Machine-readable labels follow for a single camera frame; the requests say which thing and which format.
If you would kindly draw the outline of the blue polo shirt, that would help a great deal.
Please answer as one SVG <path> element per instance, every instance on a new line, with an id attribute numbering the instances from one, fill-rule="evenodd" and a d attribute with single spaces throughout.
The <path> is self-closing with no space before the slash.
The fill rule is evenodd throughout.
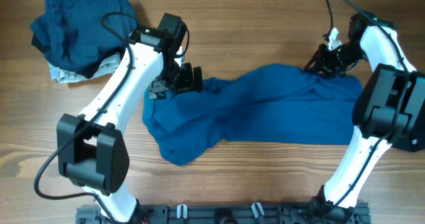
<path id="1" fill-rule="evenodd" d="M 164 160 L 183 166 L 222 140 L 347 145 L 362 92 L 354 76 L 324 78 L 269 64 L 200 92 L 145 99 L 143 123 Z"/>

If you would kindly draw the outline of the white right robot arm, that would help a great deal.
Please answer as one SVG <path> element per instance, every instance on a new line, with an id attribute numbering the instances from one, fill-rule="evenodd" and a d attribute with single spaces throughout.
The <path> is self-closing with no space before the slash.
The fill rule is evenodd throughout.
<path id="1" fill-rule="evenodd" d="M 349 42 L 331 28 L 304 71 L 342 76 L 360 60 L 369 62 L 372 76 L 353 109 L 353 135 L 333 176 L 311 199 L 310 223 L 346 223 L 354 215 L 358 194 L 381 156 L 395 146 L 424 149 L 424 74 L 406 59 L 391 22 L 359 12 L 349 23 Z"/>

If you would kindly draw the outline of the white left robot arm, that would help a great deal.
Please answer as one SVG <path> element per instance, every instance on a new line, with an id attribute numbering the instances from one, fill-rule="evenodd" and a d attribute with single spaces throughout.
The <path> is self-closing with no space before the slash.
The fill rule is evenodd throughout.
<path id="1" fill-rule="evenodd" d="M 58 171 L 83 195 L 95 199 L 109 223 L 131 223 L 138 200 L 125 182 L 129 154 L 124 132 L 146 90 L 154 98 L 167 91 L 198 91 L 201 70 L 183 63 L 190 40 L 186 26 L 138 28 L 126 42 L 126 51 L 105 87 L 79 115 L 64 114 L 56 133 Z"/>

